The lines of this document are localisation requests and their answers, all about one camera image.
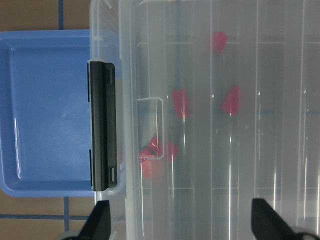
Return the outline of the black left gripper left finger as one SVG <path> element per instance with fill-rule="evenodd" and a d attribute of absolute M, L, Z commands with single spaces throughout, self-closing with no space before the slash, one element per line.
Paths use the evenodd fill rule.
<path fill-rule="evenodd" d="M 110 202 L 100 200 L 96 203 L 77 238 L 80 240 L 108 240 L 110 235 Z"/>

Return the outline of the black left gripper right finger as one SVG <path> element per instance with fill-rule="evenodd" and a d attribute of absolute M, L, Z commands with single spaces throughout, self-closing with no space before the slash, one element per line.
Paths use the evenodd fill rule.
<path fill-rule="evenodd" d="M 251 202 L 251 231 L 257 240 L 302 240 L 263 198 Z"/>

